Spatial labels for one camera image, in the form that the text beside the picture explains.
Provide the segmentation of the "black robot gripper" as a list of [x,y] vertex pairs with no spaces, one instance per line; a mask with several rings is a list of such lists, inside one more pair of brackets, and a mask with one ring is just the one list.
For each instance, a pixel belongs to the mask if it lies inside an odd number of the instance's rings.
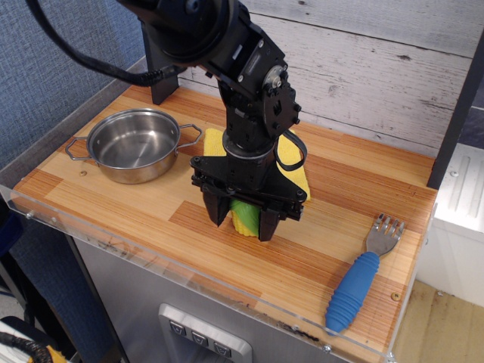
[[270,241],[280,220],[300,220],[306,192],[286,178],[273,156],[256,164],[232,156],[195,156],[192,184],[200,188],[209,219],[220,226],[231,200],[261,208],[259,240]]

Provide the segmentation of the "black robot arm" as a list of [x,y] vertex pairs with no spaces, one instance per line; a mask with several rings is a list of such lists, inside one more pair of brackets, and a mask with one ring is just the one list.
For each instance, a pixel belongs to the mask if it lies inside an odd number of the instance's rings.
[[306,155],[291,132],[300,106],[283,51],[254,24],[238,1],[126,1],[171,64],[199,67],[214,76],[226,109],[225,155],[194,157],[192,182],[203,192],[210,219],[224,221],[231,202],[259,209],[261,241],[278,223],[299,220],[306,192],[287,178],[298,169],[278,155],[280,137]]

